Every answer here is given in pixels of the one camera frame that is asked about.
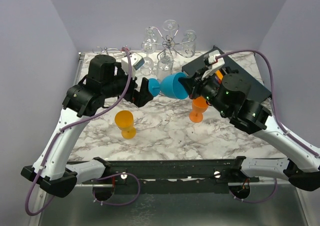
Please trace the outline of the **blue plastic goblet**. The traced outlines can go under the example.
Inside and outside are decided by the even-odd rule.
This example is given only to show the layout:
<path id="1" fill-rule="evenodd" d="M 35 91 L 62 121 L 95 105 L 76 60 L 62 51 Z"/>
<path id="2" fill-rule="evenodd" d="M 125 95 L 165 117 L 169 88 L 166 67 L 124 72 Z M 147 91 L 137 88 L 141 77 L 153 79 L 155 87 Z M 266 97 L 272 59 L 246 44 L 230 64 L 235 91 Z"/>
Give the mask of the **blue plastic goblet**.
<path id="1" fill-rule="evenodd" d="M 155 78 L 150 78 L 148 81 L 148 91 L 153 97 L 162 93 L 165 97 L 172 99 L 186 99 L 189 95 L 183 85 L 179 82 L 180 78 L 186 78 L 182 72 L 178 72 L 165 77 L 161 82 Z"/>

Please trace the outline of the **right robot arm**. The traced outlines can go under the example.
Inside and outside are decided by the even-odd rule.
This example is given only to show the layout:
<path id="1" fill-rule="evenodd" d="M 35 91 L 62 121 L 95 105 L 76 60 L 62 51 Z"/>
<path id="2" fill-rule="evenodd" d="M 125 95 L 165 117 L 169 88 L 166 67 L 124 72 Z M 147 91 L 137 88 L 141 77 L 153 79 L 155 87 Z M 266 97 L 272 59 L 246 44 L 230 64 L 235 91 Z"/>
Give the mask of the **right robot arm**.
<path id="1" fill-rule="evenodd" d="M 243 158 L 241 165 L 230 169 L 234 181 L 269 177 L 287 180 L 305 191 L 320 187 L 319 148 L 278 123 L 275 114 L 259 102 L 248 99 L 251 85 L 241 74 L 227 74 L 220 84 L 199 72 L 178 81 L 191 99 L 203 97 L 237 129 L 266 141 L 285 155 L 282 159 Z"/>

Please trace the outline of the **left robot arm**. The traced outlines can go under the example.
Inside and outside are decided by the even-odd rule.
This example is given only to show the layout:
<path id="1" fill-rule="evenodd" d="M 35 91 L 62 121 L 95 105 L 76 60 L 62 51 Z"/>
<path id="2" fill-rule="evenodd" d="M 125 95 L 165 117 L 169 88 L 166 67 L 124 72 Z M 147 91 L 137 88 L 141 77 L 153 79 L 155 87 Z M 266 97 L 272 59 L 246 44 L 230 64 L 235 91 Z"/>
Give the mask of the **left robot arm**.
<path id="1" fill-rule="evenodd" d="M 148 79 L 143 78 L 140 90 L 136 90 L 135 72 L 143 64 L 144 59 L 136 53 L 120 62 L 109 55 L 96 55 L 89 63 L 87 75 L 67 91 L 50 142 L 35 163 L 23 167 L 21 175 L 59 198 L 66 197 L 76 184 L 88 180 L 107 183 L 111 177 L 109 162 L 95 157 L 69 165 L 68 159 L 81 132 L 97 110 L 104 107 L 106 99 L 124 99 L 137 107 L 153 100 Z"/>

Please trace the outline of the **tall chrome glass rack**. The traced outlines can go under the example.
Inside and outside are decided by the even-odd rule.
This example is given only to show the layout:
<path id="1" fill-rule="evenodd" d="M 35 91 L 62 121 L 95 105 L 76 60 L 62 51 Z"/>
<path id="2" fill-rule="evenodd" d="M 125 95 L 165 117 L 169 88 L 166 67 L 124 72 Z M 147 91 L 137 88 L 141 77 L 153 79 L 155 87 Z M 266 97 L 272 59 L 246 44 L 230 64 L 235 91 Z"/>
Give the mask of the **tall chrome glass rack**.
<path id="1" fill-rule="evenodd" d="M 169 53 L 173 56 L 173 59 L 176 57 L 176 56 L 181 56 L 183 58 L 186 58 L 184 56 L 182 56 L 182 46 L 181 46 L 181 42 L 175 42 L 175 37 L 172 38 L 169 36 L 169 33 L 166 31 L 166 35 L 162 34 L 162 32 L 155 26 L 151 26 L 154 28 L 154 31 L 157 35 L 157 42 L 158 42 L 158 45 L 155 45 L 155 51 L 157 49 L 157 47 L 161 47 L 162 50 L 157 54 L 157 59 L 159 60 L 160 59 L 160 55 L 162 53 Z"/>

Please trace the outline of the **clear wine glass front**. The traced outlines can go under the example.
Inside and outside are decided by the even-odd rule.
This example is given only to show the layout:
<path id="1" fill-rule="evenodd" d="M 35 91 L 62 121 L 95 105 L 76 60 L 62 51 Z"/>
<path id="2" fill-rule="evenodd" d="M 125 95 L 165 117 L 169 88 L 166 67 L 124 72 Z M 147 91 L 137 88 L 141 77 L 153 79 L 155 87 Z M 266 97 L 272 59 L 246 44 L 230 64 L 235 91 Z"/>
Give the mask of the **clear wine glass front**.
<path id="1" fill-rule="evenodd" d="M 150 41 L 144 41 L 141 44 L 141 50 L 146 54 L 143 58 L 144 64 L 140 68 L 142 75 L 148 76 L 152 73 L 154 68 L 154 61 L 150 58 L 150 54 L 154 53 L 156 50 L 156 45 Z"/>

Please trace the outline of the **tall clear flute glass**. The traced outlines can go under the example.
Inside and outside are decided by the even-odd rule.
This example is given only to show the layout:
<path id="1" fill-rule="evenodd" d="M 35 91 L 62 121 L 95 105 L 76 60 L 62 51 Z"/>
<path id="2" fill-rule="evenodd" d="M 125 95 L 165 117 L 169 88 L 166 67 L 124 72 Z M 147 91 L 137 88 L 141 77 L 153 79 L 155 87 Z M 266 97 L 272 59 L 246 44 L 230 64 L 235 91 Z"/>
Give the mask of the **tall clear flute glass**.
<path id="1" fill-rule="evenodd" d="M 162 27 L 168 32 L 169 36 L 174 38 L 179 30 L 179 24 L 176 20 L 168 19 L 163 22 Z"/>

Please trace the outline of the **orange plastic goblet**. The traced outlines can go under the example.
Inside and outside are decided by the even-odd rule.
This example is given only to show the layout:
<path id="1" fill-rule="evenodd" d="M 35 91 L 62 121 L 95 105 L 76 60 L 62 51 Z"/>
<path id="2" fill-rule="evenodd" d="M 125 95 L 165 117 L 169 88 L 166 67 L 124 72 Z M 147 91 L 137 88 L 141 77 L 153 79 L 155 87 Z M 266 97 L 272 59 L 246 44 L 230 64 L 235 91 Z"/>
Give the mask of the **orange plastic goblet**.
<path id="1" fill-rule="evenodd" d="M 192 111 L 189 114 L 189 119 L 194 123 L 200 123 L 203 120 L 203 113 L 208 109 L 206 100 L 200 96 L 192 100 Z"/>

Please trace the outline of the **yellow plastic goblet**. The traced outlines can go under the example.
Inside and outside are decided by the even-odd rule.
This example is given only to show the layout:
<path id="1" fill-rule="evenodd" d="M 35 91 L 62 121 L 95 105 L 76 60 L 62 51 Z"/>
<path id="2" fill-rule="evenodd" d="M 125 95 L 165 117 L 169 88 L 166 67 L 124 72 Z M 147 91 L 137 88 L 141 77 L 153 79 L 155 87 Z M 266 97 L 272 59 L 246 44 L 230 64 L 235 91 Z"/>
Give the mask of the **yellow plastic goblet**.
<path id="1" fill-rule="evenodd" d="M 130 111 L 123 110 L 116 114 L 114 121 L 121 130 L 121 135 L 125 139 L 132 139 L 136 135 L 134 127 L 134 116 Z"/>

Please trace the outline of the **clear wine glass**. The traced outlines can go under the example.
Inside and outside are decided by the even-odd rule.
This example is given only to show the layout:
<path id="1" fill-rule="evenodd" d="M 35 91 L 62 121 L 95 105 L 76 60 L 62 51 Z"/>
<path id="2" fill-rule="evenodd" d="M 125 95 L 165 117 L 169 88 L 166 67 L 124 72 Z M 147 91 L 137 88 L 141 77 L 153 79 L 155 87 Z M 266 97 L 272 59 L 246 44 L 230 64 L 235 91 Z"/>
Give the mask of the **clear wine glass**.
<path id="1" fill-rule="evenodd" d="M 181 54 L 186 58 L 194 56 L 196 51 L 196 33 L 193 30 L 187 30 L 181 43 Z"/>
<path id="2" fill-rule="evenodd" d="M 147 27 L 145 29 L 145 37 L 144 37 L 144 42 L 148 42 L 148 43 L 153 43 L 155 45 L 158 45 L 158 37 L 154 31 L 153 27 Z"/>
<path id="3" fill-rule="evenodd" d="M 141 44 L 141 50 L 146 54 L 143 58 L 144 64 L 140 68 L 142 75 L 148 76 L 152 73 L 154 68 L 154 61 L 150 58 L 150 54 L 154 53 L 156 50 L 156 45 L 150 41 L 144 41 Z"/>
<path id="4" fill-rule="evenodd" d="M 162 81 L 165 77 L 171 75 L 173 69 L 173 56 L 169 53 L 162 53 L 156 66 L 156 78 Z"/>

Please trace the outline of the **small chrome glass rack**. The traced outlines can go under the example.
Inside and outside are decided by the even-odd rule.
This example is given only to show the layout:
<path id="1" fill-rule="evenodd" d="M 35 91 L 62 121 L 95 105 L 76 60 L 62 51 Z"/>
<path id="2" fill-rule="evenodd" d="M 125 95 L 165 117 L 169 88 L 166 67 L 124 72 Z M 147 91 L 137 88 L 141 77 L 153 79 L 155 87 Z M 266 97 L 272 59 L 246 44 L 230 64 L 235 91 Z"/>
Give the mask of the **small chrome glass rack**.
<path id="1" fill-rule="evenodd" d="M 130 52 L 131 48 L 128 47 L 127 45 L 123 46 L 122 48 L 97 46 L 96 48 L 93 48 L 91 51 L 94 54 L 106 54 L 106 55 L 109 55 L 109 53 L 111 53 L 111 52 L 121 52 L 121 53 L 124 54 L 125 50 Z"/>

